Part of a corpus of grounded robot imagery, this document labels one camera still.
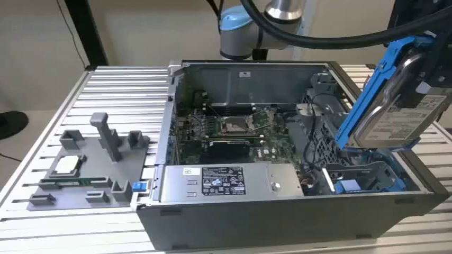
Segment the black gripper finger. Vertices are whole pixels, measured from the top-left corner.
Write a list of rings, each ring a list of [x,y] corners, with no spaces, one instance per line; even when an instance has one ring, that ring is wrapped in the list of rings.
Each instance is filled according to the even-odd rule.
[[[409,49],[401,61],[401,85],[399,89],[400,97],[397,106],[403,108],[415,108],[421,99],[416,88],[424,79],[423,70],[427,61],[427,52],[423,49]]]

